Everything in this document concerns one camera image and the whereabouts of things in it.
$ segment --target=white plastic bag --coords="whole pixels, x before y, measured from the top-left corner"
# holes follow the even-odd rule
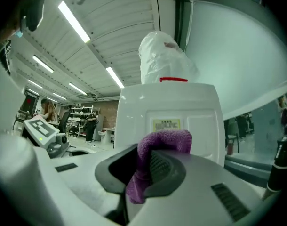
[[[178,47],[173,38],[161,31],[149,33],[139,49],[142,84],[160,82],[162,77],[175,77],[193,82],[197,67]]]

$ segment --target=ceiling light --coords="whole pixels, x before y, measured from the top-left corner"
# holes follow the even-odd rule
[[[83,95],[87,95],[83,90],[79,89],[78,87],[76,87],[74,84],[69,83],[69,85],[71,87],[74,87],[77,91],[81,92]]]
[[[44,68],[46,68],[49,72],[53,73],[54,70],[50,68],[46,63],[44,63],[42,60],[40,60],[37,56],[33,55],[32,58],[40,65],[42,65]]]
[[[48,97],[47,97],[47,99],[52,100],[52,101],[55,101],[56,103],[58,103],[56,100],[53,100],[53,99],[51,99],[51,98],[48,98]]]
[[[53,93],[55,96],[58,96],[58,97],[60,97],[60,98],[62,98],[63,100],[66,100],[66,98],[64,98],[64,97],[62,97],[62,96],[60,96],[60,95],[57,95],[56,93]]]
[[[36,86],[38,86],[39,88],[42,88],[42,86],[36,84],[35,82],[33,82],[33,81],[31,81],[31,80],[29,80],[29,82],[32,83],[32,84],[34,84],[34,85],[36,85]]]
[[[65,18],[68,20],[68,22],[71,24],[71,26],[74,28],[74,30],[78,33],[78,35],[83,39],[83,41],[86,43],[90,40],[90,37],[87,35],[85,30],[82,28],[78,20],[75,18],[75,16],[72,14],[72,12],[67,7],[66,3],[62,1],[60,5],[58,6],[60,11],[63,13]]]
[[[122,82],[119,80],[119,78],[117,77],[117,75],[115,74],[115,72],[113,71],[113,69],[111,67],[106,68],[106,70],[108,71],[108,73],[111,75],[111,77],[114,79],[114,81],[117,83],[117,85],[122,89],[124,88],[124,85],[122,84]]]
[[[37,92],[35,92],[35,91],[31,90],[31,89],[28,89],[28,90],[31,91],[32,93],[36,94],[36,95],[39,95],[39,93],[37,93]]]

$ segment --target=brick wall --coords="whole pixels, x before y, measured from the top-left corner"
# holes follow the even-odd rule
[[[100,108],[100,114],[104,116],[103,127],[114,128],[119,101],[113,100],[113,101],[99,101],[99,102],[93,102],[93,103],[83,103],[82,106],[89,107],[89,106],[92,106],[92,104],[94,105],[94,107]],[[60,118],[62,117],[65,111],[66,110],[61,108]]]

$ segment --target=black chair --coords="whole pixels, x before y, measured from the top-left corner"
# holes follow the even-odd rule
[[[68,121],[68,118],[70,116],[70,111],[66,111],[62,117],[62,120],[59,123],[58,129],[60,133],[66,133],[66,123]]]

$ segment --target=purple towel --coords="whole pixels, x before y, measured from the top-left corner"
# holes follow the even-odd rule
[[[136,172],[126,187],[126,194],[133,204],[144,203],[144,191],[150,186],[151,150],[169,149],[190,153],[191,134],[187,130],[162,130],[150,133],[137,147]]]

